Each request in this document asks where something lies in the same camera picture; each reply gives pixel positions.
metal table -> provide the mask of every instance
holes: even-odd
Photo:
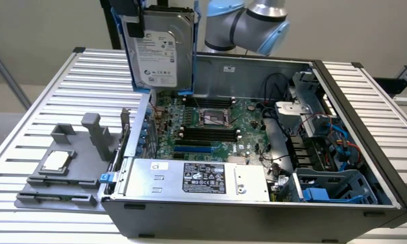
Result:
[[[365,69],[356,68],[350,63],[325,64],[407,183],[406,115]],[[102,125],[110,126],[111,132],[121,132],[121,110],[129,107],[135,111],[139,97],[141,94],[133,91],[123,51],[86,49],[73,53],[0,146],[0,243],[194,242],[129,240],[119,234],[109,215],[14,206],[16,193],[23,189],[26,178],[53,143],[50,132],[55,124],[71,123],[77,130],[86,130],[78,125],[85,113],[91,111],[101,113]],[[373,101],[369,105],[364,103],[366,99]],[[376,229],[350,243],[407,243],[407,223],[396,229]]]

white wall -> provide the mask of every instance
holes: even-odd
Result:
[[[288,0],[288,9],[277,56],[361,62],[376,76],[407,65],[407,0]],[[0,0],[0,57],[18,82],[46,85],[75,46],[111,48],[98,0]]]
[[[0,0],[0,58],[19,83],[47,85],[77,46],[111,48],[101,1]]]

power supply label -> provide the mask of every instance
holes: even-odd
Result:
[[[225,165],[185,163],[183,191],[226,194]]]

motherboard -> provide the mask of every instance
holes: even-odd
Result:
[[[158,96],[158,159],[262,165],[269,145],[260,102]]]

sticker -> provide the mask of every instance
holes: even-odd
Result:
[[[147,30],[145,38],[137,38],[137,54],[143,82],[153,86],[175,87],[178,58],[173,35]]]
[[[169,162],[153,162],[151,163],[151,170],[169,170],[170,163]]]
[[[235,67],[234,66],[225,66],[223,67],[223,72],[234,73],[235,72]]]
[[[183,191],[226,194],[225,165],[185,163]]]

